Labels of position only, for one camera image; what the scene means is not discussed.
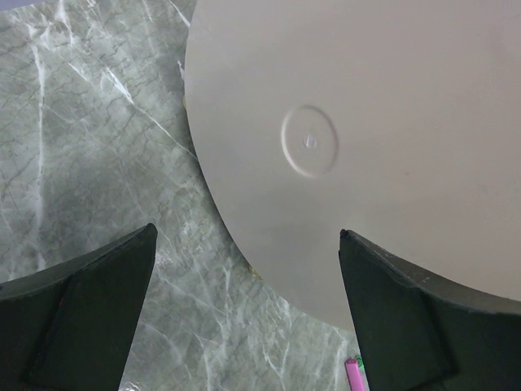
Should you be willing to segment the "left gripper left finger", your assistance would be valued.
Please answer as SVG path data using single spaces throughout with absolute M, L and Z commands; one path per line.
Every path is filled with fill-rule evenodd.
M 155 264 L 153 224 L 1 285 L 3 390 L 117 390 Z

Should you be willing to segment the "round drawer organizer box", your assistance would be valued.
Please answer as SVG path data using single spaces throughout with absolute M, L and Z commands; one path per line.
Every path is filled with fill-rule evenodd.
M 520 298 L 517 1 L 199 1 L 186 107 L 234 242 L 352 328 L 341 230 Z

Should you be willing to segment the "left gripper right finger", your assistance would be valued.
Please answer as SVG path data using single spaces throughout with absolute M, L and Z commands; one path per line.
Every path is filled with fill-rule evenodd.
M 520 304 L 396 257 L 353 231 L 339 263 L 372 390 L 518 390 Z

